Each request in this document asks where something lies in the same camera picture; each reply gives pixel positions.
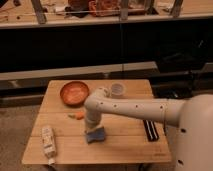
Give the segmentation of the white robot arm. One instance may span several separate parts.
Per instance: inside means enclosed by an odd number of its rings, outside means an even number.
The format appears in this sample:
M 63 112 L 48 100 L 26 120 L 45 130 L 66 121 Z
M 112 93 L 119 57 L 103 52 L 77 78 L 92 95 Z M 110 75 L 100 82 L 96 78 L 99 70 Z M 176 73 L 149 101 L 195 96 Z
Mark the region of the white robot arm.
M 113 99 L 106 87 L 85 100 L 85 132 L 93 132 L 103 113 L 178 128 L 175 171 L 213 171 L 213 94 L 181 99 Z

